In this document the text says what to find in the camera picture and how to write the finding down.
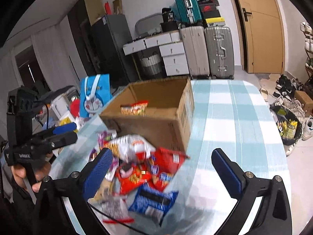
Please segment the black trash bin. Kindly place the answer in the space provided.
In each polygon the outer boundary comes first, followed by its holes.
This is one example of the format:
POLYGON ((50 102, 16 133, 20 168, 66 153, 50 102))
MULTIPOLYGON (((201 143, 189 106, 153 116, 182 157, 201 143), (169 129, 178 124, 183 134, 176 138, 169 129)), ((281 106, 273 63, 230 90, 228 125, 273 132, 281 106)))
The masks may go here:
POLYGON ((294 145, 302 136, 302 124, 296 115, 283 106, 270 105, 270 112, 276 123, 282 142, 294 145))

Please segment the white purple snack bag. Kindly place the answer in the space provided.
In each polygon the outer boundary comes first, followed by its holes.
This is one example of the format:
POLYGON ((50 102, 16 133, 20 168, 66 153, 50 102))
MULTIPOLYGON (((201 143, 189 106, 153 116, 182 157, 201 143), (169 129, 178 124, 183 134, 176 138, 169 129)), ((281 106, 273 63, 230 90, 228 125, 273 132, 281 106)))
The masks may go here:
POLYGON ((104 148, 126 163, 142 163, 149 159, 156 148, 140 135, 125 135, 104 143, 104 148))

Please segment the white drawer desk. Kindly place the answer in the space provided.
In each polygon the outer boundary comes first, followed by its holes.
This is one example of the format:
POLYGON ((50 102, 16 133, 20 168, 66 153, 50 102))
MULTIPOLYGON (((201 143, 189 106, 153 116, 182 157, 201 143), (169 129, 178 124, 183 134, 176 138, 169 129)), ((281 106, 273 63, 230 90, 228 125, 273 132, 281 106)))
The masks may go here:
POLYGON ((158 48, 165 65, 167 76, 188 75, 188 63, 179 30, 156 34, 125 44, 125 55, 158 48))

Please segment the white noodle snack bag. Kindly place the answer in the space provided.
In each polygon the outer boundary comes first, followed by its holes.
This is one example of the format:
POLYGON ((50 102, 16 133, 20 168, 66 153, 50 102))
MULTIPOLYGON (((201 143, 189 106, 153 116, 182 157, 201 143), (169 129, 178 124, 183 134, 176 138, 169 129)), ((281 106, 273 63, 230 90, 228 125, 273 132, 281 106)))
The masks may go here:
POLYGON ((144 116, 147 107, 148 101, 139 101, 136 103, 121 105, 120 109, 123 115, 144 116))

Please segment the beige suitcase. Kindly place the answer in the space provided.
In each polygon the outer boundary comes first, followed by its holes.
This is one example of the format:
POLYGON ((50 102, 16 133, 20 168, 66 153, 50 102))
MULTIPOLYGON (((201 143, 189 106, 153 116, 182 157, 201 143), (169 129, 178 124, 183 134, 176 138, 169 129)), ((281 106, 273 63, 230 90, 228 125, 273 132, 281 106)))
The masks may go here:
POLYGON ((191 77, 208 78, 210 75, 204 27, 193 26, 180 29, 191 77))

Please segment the yellow drink carton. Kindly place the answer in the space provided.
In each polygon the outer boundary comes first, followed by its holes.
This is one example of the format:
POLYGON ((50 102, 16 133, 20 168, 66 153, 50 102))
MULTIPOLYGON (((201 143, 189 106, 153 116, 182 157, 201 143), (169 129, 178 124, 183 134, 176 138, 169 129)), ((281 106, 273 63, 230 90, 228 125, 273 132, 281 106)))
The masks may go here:
POLYGON ((64 129, 66 132, 68 131, 73 131, 73 132, 78 132, 77 129, 77 124, 72 121, 69 117, 65 117, 63 118, 60 122, 59 122, 59 126, 64 129))

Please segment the shoe rack with shoes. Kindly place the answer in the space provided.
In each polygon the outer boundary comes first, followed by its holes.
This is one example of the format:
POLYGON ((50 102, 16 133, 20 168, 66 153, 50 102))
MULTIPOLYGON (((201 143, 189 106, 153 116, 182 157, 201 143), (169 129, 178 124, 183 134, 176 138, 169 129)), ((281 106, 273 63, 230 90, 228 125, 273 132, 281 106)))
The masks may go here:
POLYGON ((307 59, 305 62, 305 70, 309 76, 309 80, 312 77, 312 27, 308 22, 300 23, 300 31, 305 35, 305 53, 307 55, 307 59))

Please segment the black refrigerator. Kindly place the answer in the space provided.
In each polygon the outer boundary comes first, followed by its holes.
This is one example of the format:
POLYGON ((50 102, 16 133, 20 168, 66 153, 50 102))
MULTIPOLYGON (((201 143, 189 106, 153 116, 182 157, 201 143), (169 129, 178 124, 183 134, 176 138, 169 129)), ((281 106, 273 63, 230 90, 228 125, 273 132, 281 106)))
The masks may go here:
POLYGON ((94 43, 100 58, 102 74, 109 74, 114 88, 139 80, 139 73, 133 59, 126 56, 125 44, 132 42, 132 36, 123 14, 105 15, 91 27, 94 43))

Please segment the blue cookie packet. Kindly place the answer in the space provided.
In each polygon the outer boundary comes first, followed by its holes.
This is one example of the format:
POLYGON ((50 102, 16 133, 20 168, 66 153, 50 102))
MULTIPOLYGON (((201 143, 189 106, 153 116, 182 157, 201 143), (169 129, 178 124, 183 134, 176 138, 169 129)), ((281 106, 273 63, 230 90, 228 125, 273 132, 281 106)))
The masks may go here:
POLYGON ((160 192, 145 183, 138 188, 128 210, 155 219, 161 227, 165 216, 175 204, 178 194, 178 191, 160 192))

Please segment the woven laundry basket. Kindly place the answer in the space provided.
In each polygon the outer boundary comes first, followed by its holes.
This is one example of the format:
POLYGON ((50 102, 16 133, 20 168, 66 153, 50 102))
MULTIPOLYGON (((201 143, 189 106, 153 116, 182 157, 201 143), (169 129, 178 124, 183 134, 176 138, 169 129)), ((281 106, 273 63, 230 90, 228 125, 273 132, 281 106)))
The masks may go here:
POLYGON ((157 52, 154 52, 151 56, 141 56, 139 61, 147 76, 155 76, 162 72, 162 60, 157 52))

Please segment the wooden door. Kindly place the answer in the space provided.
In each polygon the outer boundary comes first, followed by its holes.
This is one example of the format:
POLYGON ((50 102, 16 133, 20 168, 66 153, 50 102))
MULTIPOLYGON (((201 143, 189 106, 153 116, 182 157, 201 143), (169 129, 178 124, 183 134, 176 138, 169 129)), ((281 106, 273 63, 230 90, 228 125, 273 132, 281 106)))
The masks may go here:
POLYGON ((245 29, 248 73, 281 74, 284 39, 276 0, 238 0, 245 29))

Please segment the plaid tablecloth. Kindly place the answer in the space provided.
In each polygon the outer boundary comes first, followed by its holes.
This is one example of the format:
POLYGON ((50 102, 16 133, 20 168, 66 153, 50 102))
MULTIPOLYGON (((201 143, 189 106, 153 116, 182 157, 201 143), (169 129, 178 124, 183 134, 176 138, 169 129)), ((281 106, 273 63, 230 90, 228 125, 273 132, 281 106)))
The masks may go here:
POLYGON ((109 224, 112 234, 214 234, 236 204, 212 166, 220 148, 244 171, 259 178, 279 175, 291 194, 290 172, 281 137, 257 87, 238 80, 193 80, 189 159, 167 187, 178 191, 163 224, 133 213, 131 229, 109 224))

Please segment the SF cardboard box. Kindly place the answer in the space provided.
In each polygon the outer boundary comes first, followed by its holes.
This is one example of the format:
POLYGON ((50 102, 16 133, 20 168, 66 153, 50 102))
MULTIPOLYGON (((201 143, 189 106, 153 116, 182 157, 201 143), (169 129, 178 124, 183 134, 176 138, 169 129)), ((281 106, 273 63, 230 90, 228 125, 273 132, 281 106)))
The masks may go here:
POLYGON ((100 113, 118 136, 137 134, 154 147, 186 152, 192 130, 194 97, 189 77, 130 83, 100 113), (124 115, 121 106, 147 101, 144 115, 124 115))

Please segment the beige wafer packet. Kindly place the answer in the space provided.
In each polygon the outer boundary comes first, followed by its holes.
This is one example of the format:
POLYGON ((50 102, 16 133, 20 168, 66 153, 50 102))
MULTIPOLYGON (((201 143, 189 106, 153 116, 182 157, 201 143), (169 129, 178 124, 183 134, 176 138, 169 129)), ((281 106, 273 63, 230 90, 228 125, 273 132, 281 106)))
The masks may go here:
POLYGON ((102 223, 133 223, 134 219, 129 215, 126 204, 126 196, 113 193, 113 181, 103 179, 99 189, 88 199, 88 203, 95 208, 102 223))

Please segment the red snack bag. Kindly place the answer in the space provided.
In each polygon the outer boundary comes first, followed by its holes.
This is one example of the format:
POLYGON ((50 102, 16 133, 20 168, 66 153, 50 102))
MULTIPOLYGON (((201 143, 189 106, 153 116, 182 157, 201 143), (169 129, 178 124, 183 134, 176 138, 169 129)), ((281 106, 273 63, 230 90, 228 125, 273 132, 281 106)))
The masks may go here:
POLYGON ((119 194, 127 195, 145 183, 163 192, 189 158, 183 152, 159 147, 142 163, 122 163, 116 171, 120 183, 119 194))

